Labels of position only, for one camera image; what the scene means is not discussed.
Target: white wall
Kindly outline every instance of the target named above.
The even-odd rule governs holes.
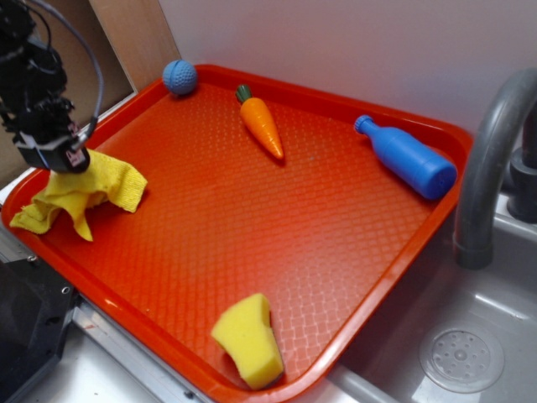
[[[160,0],[182,57],[477,131],[537,66],[536,0]]]

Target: tray rim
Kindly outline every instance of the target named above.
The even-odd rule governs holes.
[[[174,369],[181,372],[193,385],[210,398],[216,401],[241,402],[289,400],[306,392],[330,370],[351,342],[354,335],[363,326],[364,322],[374,312],[376,307],[382,303],[389,291],[395,286],[399,278],[455,208],[461,188],[461,173],[472,146],[472,138],[463,129],[449,123],[424,118],[389,107],[382,107],[369,102],[320,92],[216,65],[197,65],[196,70],[198,71],[200,81],[207,84],[215,84],[226,89],[234,89],[238,81],[255,85],[256,95],[259,97],[263,97],[271,102],[278,102],[279,97],[284,94],[287,97],[285,105],[307,110],[308,112],[353,123],[357,117],[357,109],[367,110],[368,114],[372,115],[379,124],[392,125],[397,123],[398,127],[411,130],[415,137],[422,141],[424,141],[424,132],[427,132],[428,135],[426,138],[428,145],[440,149],[445,149],[448,146],[451,148],[453,154],[448,153],[448,155],[452,157],[459,170],[456,184],[444,198],[438,201],[432,213],[425,219],[394,261],[386,268],[378,282],[366,294],[356,310],[347,318],[341,329],[335,334],[334,338],[317,357],[315,362],[299,378],[288,384],[274,387],[273,389],[251,391],[238,388],[187,348],[179,351],[173,340],[170,340],[172,337],[164,331],[157,332],[158,329],[155,329],[156,326],[147,317],[142,316],[134,309],[117,309],[117,306],[108,304],[106,295],[115,293],[106,286],[103,287],[101,285],[97,287],[96,283],[98,280],[90,273],[81,273],[79,270],[69,272],[68,280],[76,288],[89,291],[88,293],[92,295],[91,300],[93,303],[116,320],[128,332],[131,332],[142,343],[148,345],[148,340],[153,339],[155,336],[160,337],[165,347],[160,348],[155,353],[166,362],[186,362],[188,373],[179,371],[175,367]],[[89,148],[97,147],[106,139],[112,137],[120,128],[126,126],[131,120],[135,119],[139,114],[143,113],[168,94],[162,79],[159,78],[133,99],[121,106],[116,112],[103,119],[87,146]],[[327,102],[330,107],[321,107],[320,103],[326,104]],[[443,134],[443,136],[431,136],[430,133],[432,132]],[[14,201],[19,197],[25,197],[36,186],[38,188],[44,187],[47,180],[48,172],[36,170],[15,186],[3,206],[2,220],[10,232],[29,246],[37,255],[46,260],[52,267],[55,269],[58,268],[56,270],[62,275],[65,275],[61,268],[65,267],[65,265],[73,265],[76,262],[70,261],[70,259],[60,254],[59,251],[51,250],[46,242],[38,235],[9,227],[9,221],[15,213],[12,206]],[[129,305],[120,296],[117,296],[117,299],[122,302],[120,308]]]

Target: faucet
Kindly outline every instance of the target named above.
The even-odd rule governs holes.
[[[521,129],[522,147],[512,152]],[[519,71],[503,84],[477,131],[453,233],[455,261],[461,267],[481,269],[493,261],[500,189],[509,196],[514,218],[537,222],[537,68]]]

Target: green carrot top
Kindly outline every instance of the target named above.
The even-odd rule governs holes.
[[[237,92],[235,92],[235,97],[237,97],[237,100],[243,104],[246,102],[247,99],[252,97],[252,92],[250,91],[250,87],[246,84],[241,84],[237,88]]]

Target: blue ball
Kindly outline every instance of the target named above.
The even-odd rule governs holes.
[[[196,88],[198,73],[188,61],[175,60],[164,68],[162,80],[170,92],[175,95],[186,95]]]

